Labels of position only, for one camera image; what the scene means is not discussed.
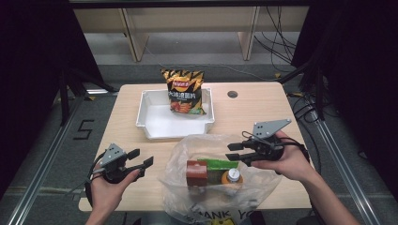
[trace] bag of chips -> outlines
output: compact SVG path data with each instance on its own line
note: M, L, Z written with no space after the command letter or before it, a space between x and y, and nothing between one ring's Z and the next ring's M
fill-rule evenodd
M176 113L206 114L202 108L202 83L204 71L163 68L169 90L170 110Z

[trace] white plastic tray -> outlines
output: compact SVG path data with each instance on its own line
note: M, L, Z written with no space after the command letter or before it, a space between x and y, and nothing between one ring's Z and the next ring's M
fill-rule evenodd
M171 112L167 90L143 91L136 126L145 132L148 139L206 134L214 124L210 88L202 88L202 107L206 115Z

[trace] bottle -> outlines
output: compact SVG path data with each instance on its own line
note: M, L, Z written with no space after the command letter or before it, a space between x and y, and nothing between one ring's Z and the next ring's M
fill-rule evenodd
M226 184L236 184L236 183L243 183L243 177L240 175L240 171L238 169L230 169L226 171L222 175L222 183Z

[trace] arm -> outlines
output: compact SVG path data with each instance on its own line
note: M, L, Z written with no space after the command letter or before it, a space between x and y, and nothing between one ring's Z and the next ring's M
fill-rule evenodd
M278 138L287 137L281 131L277 132L276 135ZM274 170L289 179L300 181L320 216L327 224L359 224L296 146L287 145L284 148L283 156L278 161L254 161L252 166Z
M94 177L91 183L93 210L85 224L104 224L106 219L119 206L123 192L135 180L139 172L140 170L130 172L118 184L110 184L100 175Z

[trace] hand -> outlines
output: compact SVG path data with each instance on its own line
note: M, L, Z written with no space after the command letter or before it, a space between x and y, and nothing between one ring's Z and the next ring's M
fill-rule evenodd
M284 139L288 138L288 136L282 131L276 132L275 135L280 138L283 143L292 142L291 140ZM316 173L314 168L308 163L305 156L295 145L285 146L283 155L278 161L253 161L252 166L259 169L274 170L291 180L298 180L301 182L307 179L310 173Z
M119 206L127 186L135 180L140 170L130 172L120 183L110 184L95 174L91 182L93 210L86 224L103 224Z

